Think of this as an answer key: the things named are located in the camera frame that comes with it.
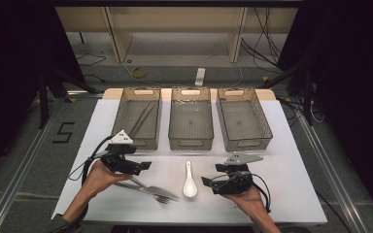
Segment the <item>floor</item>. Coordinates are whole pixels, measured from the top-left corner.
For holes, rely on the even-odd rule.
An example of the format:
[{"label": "floor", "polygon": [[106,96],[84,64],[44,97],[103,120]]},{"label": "floor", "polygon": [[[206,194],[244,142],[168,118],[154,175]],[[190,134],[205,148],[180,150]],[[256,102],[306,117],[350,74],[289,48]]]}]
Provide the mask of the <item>floor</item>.
[{"label": "floor", "polygon": [[[134,84],[193,84],[198,67],[207,69],[204,84],[208,86],[230,86],[235,83],[260,86],[263,78],[273,79],[277,76],[268,70],[279,72],[266,62],[258,61],[255,64],[244,50],[240,50],[237,63],[230,63],[227,60],[226,42],[220,34],[136,34],[122,64],[115,61],[108,35],[85,33],[83,36],[84,44],[79,33],[68,33],[78,61],[82,64],[86,82],[100,90]],[[257,35],[245,35],[244,38],[253,46]],[[277,47],[283,46],[285,38],[286,35],[274,35]],[[265,41],[258,45],[258,49],[268,58],[273,58],[268,55],[270,52]],[[147,67],[148,72],[139,81],[132,80],[128,74],[128,68],[137,66]],[[288,81],[284,81],[273,87],[277,97],[288,96],[287,85]],[[71,97],[68,101],[50,98],[51,118],[46,130],[38,129],[40,110],[37,99],[26,114],[17,136],[8,146],[8,153],[0,158],[0,200],[8,193],[9,187],[14,185],[13,178],[19,174],[18,168],[26,168],[23,175],[17,177],[16,195],[1,213],[3,221],[0,222],[0,232],[40,232],[50,220],[93,108],[102,97],[84,94],[68,83],[65,87]],[[290,98],[299,101],[297,96]],[[317,119],[310,127],[288,105],[283,104],[283,109],[312,184],[323,197],[320,200],[328,218],[326,225],[309,226],[308,229],[312,232],[348,232],[342,219],[354,232],[373,232],[373,200],[360,182],[354,167],[348,163],[330,125],[325,120],[319,122],[322,113],[316,113]],[[65,122],[71,123],[63,124],[62,130],[73,134],[68,143],[55,144],[54,141],[66,140],[64,135],[57,134]],[[322,146],[314,147],[311,140],[321,142]],[[329,170],[328,163],[325,165],[325,158],[322,157],[329,161]],[[30,158],[30,162],[27,163],[25,158]],[[345,191],[340,193],[336,190],[334,180]],[[348,215],[350,210],[359,216],[359,226],[351,226],[356,218]],[[111,225],[85,223],[85,232],[109,232],[111,228]]]}]

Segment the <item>gray floor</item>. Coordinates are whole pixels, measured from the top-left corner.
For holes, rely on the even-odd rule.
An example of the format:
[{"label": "gray floor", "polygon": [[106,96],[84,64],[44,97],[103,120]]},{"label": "gray floor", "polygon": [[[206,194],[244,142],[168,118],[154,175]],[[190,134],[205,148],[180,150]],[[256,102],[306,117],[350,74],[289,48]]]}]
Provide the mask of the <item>gray floor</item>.
[{"label": "gray floor", "polygon": [[[105,60],[95,66],[82,66],[84,74],[96,75],[106,81],[102,83],[93,76],[85,76],[88,84],[100,90],[128,85],[152,85],[149,82],[161,86],[166,86],[167,83],[191,85],[194,83],[197,67],[202,66],[207,69],[204,84],[213,87],[231,86],[237,82],[239,82],[238,85],[260,86],[262,77],[273,79],[276,76],[276,74],[257,69],[253,59],[242,50],[238,63],[231,64],[225,61],[223,58],[227,58],[227,49],[222,35],[139,34],[134,37],[129,54],[123,63],[128,68],[134,66],[147,68],[148,74],[141,79],[141,82],[136,82],[130,78],[124,66],[115,62],[107,35],[84,34],[85,45],[81,44],[78,33],[70,33],[69,37],[77,56],[85,53],[106,56]],[[255,38],[252,35],[246,36],[248,41],[255,41]],[[281,47],[285,41],[285,35],[277,35],[275,38]],[[259,48],[264,50],[263,53],[268,54],[265,45],[261,45]],[[211,54],[217,55],[205,61]],[[79,62],[91,64],[99,59],[99,57],[87,55],[79,59]],[[258,62],[257,64],[271,69],[266,63]],[[277,97],[287,96],[287,84],[288,81],[285,81],[273,87]],[[79,90],[68,83],[65,86],[71,91]],[[17,198],[0,226],[0,232],[40,232],[48,224],[99,97],[74,95],[71,97],[71,101],[60,104],[60,108],[51,122],[51,127],[46,133],[45,141],[22,183]],[[55,103],[59,100],[54,101],[50,102],[52,108],[57,106]],[[283,106],[283,109],[287,117],[291,118],[292,110],[287,106]],[[54,144],[53,141],[66,139],[64,135],[57,135],[62,122],[74,122],[73,125],[64,127],[64,131],[73,134],[69,143]],[[39,123],[39,104],[34,102],[26,114],[17,136],[8,147],[8,153],[0,158],[0,196],[6,190],[22,159],[28,153],[30,145],[39,132]],[[288,124],[291,125],[292,134],[313,186],[347,221],[306,137],[300,120],[289,119]],[[315,122],[313,127],[318,132],[323,147],[343,185],[357,206],[368,232],[373,232],[373,200],[371,196],[360,182],[354,167],[347,162],[346,155],[330,125],[326,121]],[[323,201],[322,208],[327,214],[328,224],[309,227],[312,232],[347,232],[335,213]],[[86,224],[85,232],[109,232],[111,227],[110,225]]]}]

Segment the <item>table surface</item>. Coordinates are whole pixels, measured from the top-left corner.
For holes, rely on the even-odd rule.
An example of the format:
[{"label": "table surface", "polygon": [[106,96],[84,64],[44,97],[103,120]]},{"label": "table surface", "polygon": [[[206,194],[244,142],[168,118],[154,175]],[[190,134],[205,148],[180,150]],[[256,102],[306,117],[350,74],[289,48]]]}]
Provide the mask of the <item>table surface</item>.
[{"label": "table surface", "polygon": [[[85,133],[71,171],[89,157],[97,145],[111,134],[119,107],[121,89],[108,90],[106,99],[99,100]],[[214,142],[209,151],[170,150],[168,139],[171,89],[161,89],[162,109],[158,150],[137,150],[127,159],[137,162],[151,161],[149,170],[142,171],[138,179],[147,184],[165,188],[180,197],[169,204],[156,202],[149,194],[111,186],[99,193],[89,203],[87,221],[110,224],[148,225],[251,225],[251,220],[229,200],[214,195],[204,186],[201,177],[222,175],[215,168],[231,155],[224,150],[220,122],[212,89]],[[294,142],[279,101],[270,90],[262,90],[262,109],[273,133],[266,150],[242,151],[241,154],[259,154],[262,161],[250,163],[250,171],[261,176],[271,192],[270,216],[276,223],[307,225],[325,224],[327,219],[311,184],[304,163]],[[186,162],[191,161],[193,179],[198,194],[193,198],[183,195],[187,177]],[[254,181],[265,189],[256,178]],[[55,214],[63,214],[81,187],[81,181],[67,180],[56,205]]]}]

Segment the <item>person's right hand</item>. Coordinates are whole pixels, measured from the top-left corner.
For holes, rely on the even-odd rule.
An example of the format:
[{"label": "person's right hand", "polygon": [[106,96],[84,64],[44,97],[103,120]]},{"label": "person's right hand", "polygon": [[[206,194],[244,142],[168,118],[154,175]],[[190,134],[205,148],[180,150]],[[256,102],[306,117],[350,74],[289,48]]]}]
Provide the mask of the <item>person's right hand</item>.
[{"label": "person's right hand", "polygon": [[251,186],[250,189],[244,193],[223,195],[223,197],[233,201],[239,209],[258,225],[262,232],[281,232],[266,212],[261,194],[256,187]]},{"label": "person's right hand", "polygon": [[252,221],[254,221],[254,213],[266,213],[261,194],[254,186],[251,186],[250,189],[244,193],[235,195],[228,194],[223,195],[223,197],[233,201],[239,209],[252,219]]}]

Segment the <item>metal rail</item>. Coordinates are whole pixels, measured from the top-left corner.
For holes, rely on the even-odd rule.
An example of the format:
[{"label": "metal rail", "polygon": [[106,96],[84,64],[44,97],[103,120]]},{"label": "metal rail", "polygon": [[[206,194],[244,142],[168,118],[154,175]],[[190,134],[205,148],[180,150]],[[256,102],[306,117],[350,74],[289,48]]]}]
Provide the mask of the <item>metal rail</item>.
[{"label": "metal rail", "polygon": [[35,136],[34,141],[32,142],[31,146],[29,147],[28,152],[26,153],[25,157],[23,158],[22,162],[20,163],[17,171],[12,178],[10,184],[8,185],[7,189],[4,191],[3,195],[0,199],[0,226],[2,225],[6,214],[8,213],[9,209],[12,206],[15,198],[17,197],[17,192],[19,191],[20,187],[23,184],[23,181],[28,174],[28,171],[39,152],[46,136],[48,133],[48,129],[51,127],[51,123],[54,119],[59,108],[62,106],[63,99],[57,99],[53,102],[53,107],[50,111],[50,117],[45,124],[45,126],[38,131],[38,134]]},{"label": "metal rail", "polygon": [[325,149],[322,146],[320,138],[318,137],[313,126],[310,126],[307,120],[302,116],[300,118],[301,126],[304,129],[305,134],[307,135],[308,140],[311,143],[311,146],[314,149],[314,152],[321,164],[321,167],[326,175],[326,178],[329,181],[329,184],[334,191],[334,194],[344,211],[344,214],[347,218],[348,223],[351,226],[353,232],[368,232],[365,223],[362,220],[362,217],[354,204],[353,199],[350,197],[346,187],[344,187],[338,173],[335,171],[334,166],[332,165]]}]

